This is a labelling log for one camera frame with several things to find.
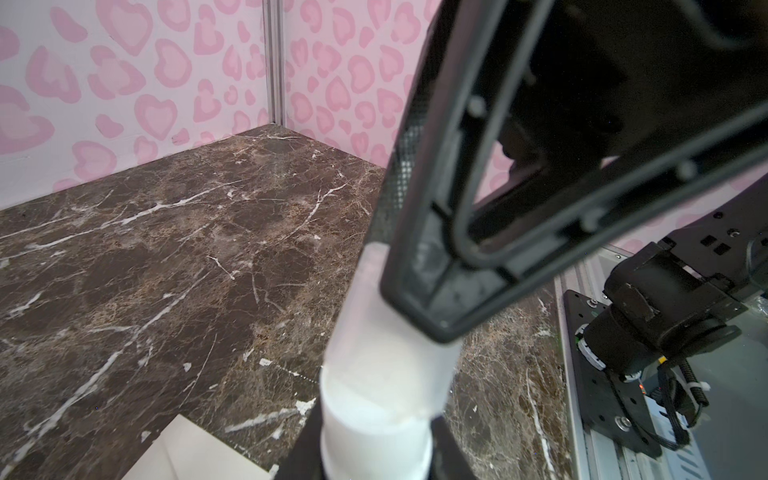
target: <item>brown marble tabletop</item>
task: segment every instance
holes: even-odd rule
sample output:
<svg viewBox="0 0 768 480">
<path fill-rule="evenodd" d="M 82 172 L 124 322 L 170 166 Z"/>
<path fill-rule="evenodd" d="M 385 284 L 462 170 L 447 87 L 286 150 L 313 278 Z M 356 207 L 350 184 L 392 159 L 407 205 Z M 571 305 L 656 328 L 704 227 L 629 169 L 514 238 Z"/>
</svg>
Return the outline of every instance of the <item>brown marble tabletop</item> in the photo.
<svg viewBox="0 0 768 480">
<path fill-rule="evenodd" d="M 0 478 L 119 479 L 177 414 L 279 465 L 382 176 L 267 125 L 0 212 Z M 571 476 L 553 292 L 466 340 L 479 478 Z"/>
</svg>

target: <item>white plastic object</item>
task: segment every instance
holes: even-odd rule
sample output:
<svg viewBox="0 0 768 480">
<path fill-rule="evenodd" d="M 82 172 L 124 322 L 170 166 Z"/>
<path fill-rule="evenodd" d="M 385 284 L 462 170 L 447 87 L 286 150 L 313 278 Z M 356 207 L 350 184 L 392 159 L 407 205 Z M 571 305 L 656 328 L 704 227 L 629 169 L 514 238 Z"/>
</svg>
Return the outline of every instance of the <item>white plastic object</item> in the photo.
<svg viewBox="0 0 768 480">
<path fill-rule="evenodd" d="M 369 243 L 320 373 L 321 455 L 329 480 L 424 480 L 429 424 L 442 413 L 462 341 L 439 344 L 379 293 L 389 246 Z"/>
</svg>

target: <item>white cylinder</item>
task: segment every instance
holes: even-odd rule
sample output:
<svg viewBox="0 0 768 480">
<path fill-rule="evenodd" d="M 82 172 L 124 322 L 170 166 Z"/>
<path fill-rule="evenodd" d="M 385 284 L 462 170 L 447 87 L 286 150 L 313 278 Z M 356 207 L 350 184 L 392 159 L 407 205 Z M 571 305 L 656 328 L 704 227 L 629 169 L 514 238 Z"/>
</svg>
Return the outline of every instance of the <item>white cylinder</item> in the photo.
<svg viewBox="0 0 768 480">
<path fill-rule="evenodd" d="M 320 373 L 329 480 L 424 480 L 461 341 L 430 340 L 379 293 L 389 246 L 362 252 Z"/>
</svg>

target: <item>metal corner post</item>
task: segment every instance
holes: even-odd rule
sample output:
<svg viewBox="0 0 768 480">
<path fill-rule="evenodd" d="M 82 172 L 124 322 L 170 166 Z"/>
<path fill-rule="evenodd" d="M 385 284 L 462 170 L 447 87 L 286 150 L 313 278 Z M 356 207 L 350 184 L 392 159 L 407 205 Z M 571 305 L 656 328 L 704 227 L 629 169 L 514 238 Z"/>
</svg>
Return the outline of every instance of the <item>metal corner post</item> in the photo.
<svg viewBox="0 0 768 480">
<path fill-rule="evenodd" d="M 285 61 L 283 50 L 283 0 L 263 0 L 266 88 L 270 121 L 285 126 Z"/>
</svg>

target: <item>square hole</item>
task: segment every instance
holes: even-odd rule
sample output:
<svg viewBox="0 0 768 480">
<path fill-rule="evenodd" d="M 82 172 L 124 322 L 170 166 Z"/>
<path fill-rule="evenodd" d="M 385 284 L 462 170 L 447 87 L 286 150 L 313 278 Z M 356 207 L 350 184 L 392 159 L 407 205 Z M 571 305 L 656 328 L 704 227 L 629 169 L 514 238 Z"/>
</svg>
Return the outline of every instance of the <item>square hole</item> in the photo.
<svg viewBox="0 0 768 480">
<path fill-rule="evenodd" d="M 706 237 L 701 239 L 701 244 L 704 245 L 705 247 L 708 247 L 709 245 L 715 242 L 717 242 L 717 238 L 712 237 L 711 235 L 707 235 Z"/>
<path fill-rule="evenodd" d="M 722 255 L 726 253 L 728 250 L 730 250 L 730 247 L 727 246 L 725 243 L 721 243 L 720 245 L 715 247 L 715 253 L 717 253 L 718 255 Z"/>
</svg>

